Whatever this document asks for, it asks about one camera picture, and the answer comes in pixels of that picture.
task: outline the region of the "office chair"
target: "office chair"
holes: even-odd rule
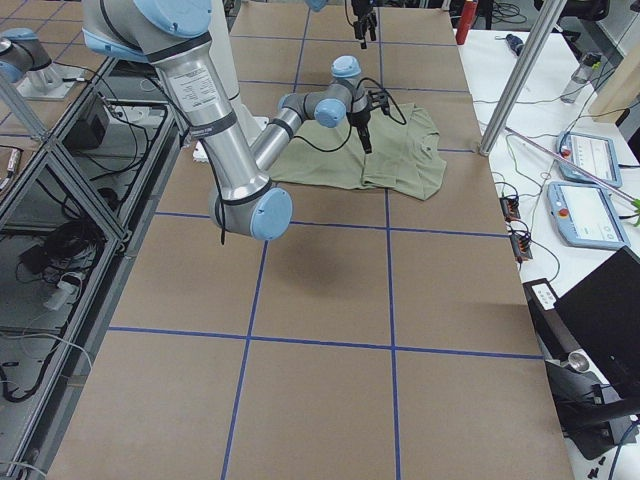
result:
[[[533,6],[536,7],[537,10],[542,8],[543,3],[544,0],[533,0]],[[597,22],[605,18],[608,14],[609,0],[569,0],[560,13],[560,20],[564,17],[575,17],[579,20]],[[562,35],[567,39],[567,43],[574,55],[579,57],[581,52],[575,43],[580,37],[580,32],[564,30]]]

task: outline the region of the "sticker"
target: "sticker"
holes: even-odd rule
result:
[[[206,68],[169,77],[171,88],[185,112],[194,112],[215,103],[220,95]]]
[[[546,283],[539,283],[532,287],[533,293],[538,297],[538,301],[545,310],[553,310],[555,308],[556,297],[551,292]]]

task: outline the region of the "red fire extinguisher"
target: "red fire extinguisher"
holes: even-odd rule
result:
[[[462,17],[458,22],[458,31],[456,32],[456,43],[458,45],[464,45],[467,39],[467,33],[469,33],[469,29],[476,17],[476,8],[478,8],[477,0],[466,0],[466,2],[464,2]]]

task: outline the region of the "water bottle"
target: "water bottle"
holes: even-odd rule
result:
[[[601,57],[602,54],[594,52],[587,52],[582,55],[580,65],[577,70],[573,72],[573,75],[571,75],[571,80],[569,80],[564,92],[562,92],[560,100],[564,103],[573,103],[576,101],[583,87],[587,84],[591,75],[593,75],[594,70],[600,66]]]

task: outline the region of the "blue joint cap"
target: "blue joint cap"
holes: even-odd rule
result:
[[[88,30],[85,30],[84,28],[82,29],[82,32],[84,33],[84,43],[90,50],[93,50],[96,53],[106,55],[107,57],[119,58],[121,60],[149,63],[147,57],[140,50],[134,50],[133,48],[102,38]]]
[[[272,188],[256,204],[251,216],[251,236],[256,240],[275,240],[289,227],[293,202],[281,188]]]
[[[304,0],[311,10],[319,12],[327,4],[327,0]]]
[[[280,98],[280,100],[278,101],[278,110],[281,110],[282,107],[284,107],[284,102],[286,102],[287,98],[289,98],[291,95],[295,95],[295,93],[287,93]]]
[[[316,121],[327,128],[337,127],[347,114],[347,107],[337,98],[320,100],[313,116]]]
[[[0,73],[4,75],[10,83],[16,83],[23,75],[18,68],[3,61],[0,61]]]
[[[2,36],[9,40],[37,40],[38,36],[29,28],[10,28],[2,32]]]
[[[336,78],[351,78],[362,73],[358,59],[351,55],[343,55],[333,61],[331,74]]]
[[[147,20],[169,35],[195,38],[209,30],[211,0],[133,0],[133,3]]]

